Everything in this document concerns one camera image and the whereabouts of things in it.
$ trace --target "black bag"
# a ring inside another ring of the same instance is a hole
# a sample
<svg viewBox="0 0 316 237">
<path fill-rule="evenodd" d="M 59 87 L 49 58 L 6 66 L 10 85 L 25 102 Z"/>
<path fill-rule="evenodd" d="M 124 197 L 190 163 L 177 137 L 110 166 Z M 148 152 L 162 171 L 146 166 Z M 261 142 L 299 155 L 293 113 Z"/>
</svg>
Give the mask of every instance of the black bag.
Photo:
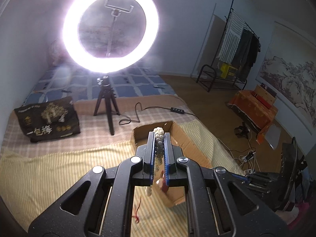
<svg viewBox="0 0 316 237">
<path fill-rule="evenodd" d="M 79 119 L 71 96 L 14 109 L 20 127 L 31 142 L 80 133 Z"/>
</svg>

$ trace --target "black gripper frame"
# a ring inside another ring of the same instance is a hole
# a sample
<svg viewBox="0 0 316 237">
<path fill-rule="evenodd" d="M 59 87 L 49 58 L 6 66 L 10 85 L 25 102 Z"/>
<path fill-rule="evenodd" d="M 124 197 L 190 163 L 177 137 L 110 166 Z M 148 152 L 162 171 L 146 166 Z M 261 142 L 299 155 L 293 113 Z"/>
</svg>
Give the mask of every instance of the black gripper frame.
<svg viewBox="0 0 316 237">
<path fill-rule="evenodd" d="M 169 133 L 164 141 L 169 186 L 185 189 L 188 236 L 288 236 L 286 224 L 241 180 L 222 167 L 200 167 L 190 158 L 181 163 L 182 150 L 171 144 Z M 91 169 L 31 223 L 29 236 L 130 236 L 134 189 L 153 183 L 154 149 L 154 132 L 149 132 L 135 157 L 113 168 Z"/>
</svg>

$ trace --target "hanging clothes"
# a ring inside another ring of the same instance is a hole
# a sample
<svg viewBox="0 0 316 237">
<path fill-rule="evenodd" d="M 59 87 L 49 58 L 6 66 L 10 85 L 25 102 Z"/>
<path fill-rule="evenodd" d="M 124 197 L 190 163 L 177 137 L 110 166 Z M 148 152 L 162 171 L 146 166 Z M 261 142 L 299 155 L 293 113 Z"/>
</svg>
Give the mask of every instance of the hanging clothes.
<svg viewBox="0 0 316 237">
<path fill-rule="evenodd" d="M 232 11 L 226 26 L 226 33 L 217 55 L 220 61 L 231 64 L 236 53 L 241 35 L 245 26 L 245 21 L 235 12 Z"/>
<path fill-rule="evenodd" d="M 253 34 L 251 31 L 244 29 L 241 35 L 240 42 L 238 44 L 236 53 L 232 60 L 232 66 L 239 69 L 244 66 L 248 59 L 250 46 L 252 43 Z"/>
<path fill-rule="evenodd" d="M 260 52 L 260 51 L 261 51 L 261 45 L 260 45 L 259 39 L 255 35 L 253 35 L 251 38 L 251 43 L 250 43 L 246 62 L 240 68 L 240 72 L 238 75 L 238 78 L 241 81 L 243 81 L 243 82 L 246 81 L 253 64 L 257 60 L 258 52 Z"/>
</svg>

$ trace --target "ring light stand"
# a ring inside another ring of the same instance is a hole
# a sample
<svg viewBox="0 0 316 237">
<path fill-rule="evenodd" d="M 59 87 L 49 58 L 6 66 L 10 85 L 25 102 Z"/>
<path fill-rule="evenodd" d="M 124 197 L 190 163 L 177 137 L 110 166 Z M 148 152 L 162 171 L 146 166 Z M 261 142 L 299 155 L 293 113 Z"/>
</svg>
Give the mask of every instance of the ring light stand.
<svg viewBox="0 0 316 237">
<path fill-rule="evenodd" d="M 107 42 L 106 57 L 109 57 L 111 54 L 111 46 L 112 46 L 112 39 L 113 39 L 113 33 L 114 33 L 114 26 L 115 26 L 115 22 L 116 22 L 118 16 L 121 15 L 122 12 L 131 13 L 132 9 L 134 8 L 134 6 L 131 6 L 131 8 L 129 10 L 127 10 L 127 9 L 120 8 L 117 6 L 108 5 L 107 4 L 108 1 L 109 0 L 105 1 L 104 7 L 112 9 L 111 15 L 113 16 L 113 22 L 112 22 L 112 27 L 111 27 L 111 31 L 110 31 L 110 37 L 109 37 L 109 40 Z M 116 100 L 115 100 L 115 94 L 113 92 L 113 88 L 111 87 L 111 83 L 110 83 L 108 76 L 104 76 L 102 79 L 98 78 L 97 83 L 101 87 L 101 90 L 100 90 L 100 93 L 98 96 L 97 104 L 95 105 L 93 115 L 94 116 L 97 115 L 101 100 L 104 98 L 105 111 L 106 111 L 106 115 L 107 115 L 107 121 L 109 123 L 110 133 L 111 133 L 111 135 L 114 135 L 111 101 L 114 105 L 115 113 L 117 115 L 120 115 L 119 108 L 118 108 Z"/>
<path fill-rule="evenodd" d="M 115 113 L 120 115 L 119 109 L 115 100 L 115 95 L 113 93 L 113 89 L 111 88 L 109 77 L 107 76 L 110 72 L 115 72 L 121 69 L 124 69 L 135 62 L 139 61 L 151 48 L 153 45 L 158 29 L 159 29 L 159 16 L 156 5 L 153 0 L 135 0 L 143 9 L 145 17 L 146 17 L 146 28 L 144 32 L 144 36 L 138 46 L 129 54 L 123 57 L 110 57 L 111 54 L 111 46 L 112 46 L 112 38 L 113 38 L 113 29 L 115 26 L 115 22 L 118 16 L 124 13 L 130 13 L 133 9 L 133 6 L 130 9 L 124 9 L 120 7 L 116 7 L 113 5 L 109 5 L 106 0 L 104 6 L 106 8 L 112 9 L 111 15 L 113 16 L 112 28 L 110 32 L 110 36 L 108 39 L 108 46 L 106 51 L 105 58 L 97 58 L 88 53 L 85 48 L 82 46 L 81 41 L 79 39 L 79 24 L 82 18 L 82 15 L 89 8 L 91 4 L 93 4 L 97 0 L 75 0 L 74 3 L 70 6 L 68 13 L 66 15 L 64 26 L 63 26 L 63 40 L 68 51 L 69 55 L 72 59 L 78 63 L 80 66 L 94 71 L 104 73 L 106 76 L 103 78 L 98 78 L 98 85 L 101 87 L 97 104 L 94 110 L 94 116 L 97 115 L 101 100 L 105 99 L 105 109 L 107 113 L 107 118 L 109 122 L 109 129 L 111 135 L 114 135 L 114 127 L 113 127 L 113 119 L 112 119 L 112 110 L 111 103 L 113 103 L 115 108 Z"/>
</svg>

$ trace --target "power strip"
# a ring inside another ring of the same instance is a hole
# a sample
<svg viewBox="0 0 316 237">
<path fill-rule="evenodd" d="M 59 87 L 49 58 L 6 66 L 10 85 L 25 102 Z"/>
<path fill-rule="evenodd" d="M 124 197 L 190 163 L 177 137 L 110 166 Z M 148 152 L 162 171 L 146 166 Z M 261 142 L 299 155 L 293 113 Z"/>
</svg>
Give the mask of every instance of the power strip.
<svg viewBox="0 0 316 237">
<path fill-rule="evenodd" d="M 170 109 L 171 112 L 175 112 L 175 113 L 178 113 L 178 114 L 184 114 L 184 110 L 181 110 L 181 109 L 177 109 L 177 108 L 174 108 L 172 107 Z"/>
<path fill-rule="evenodd" d="M 242 157 L 242 161 L 247 162 L 247 161 L 252 160 L 254 158 L 255 154 L 256 154 L 255 151 L 250 152 L 248 155 Z"/>
<path fill-rule="evenodd" d="M 253 169 L 246 169 L 244 172 L 245 172 L 245 175 L 250 175 L 254 173 Z"/>
</svg>

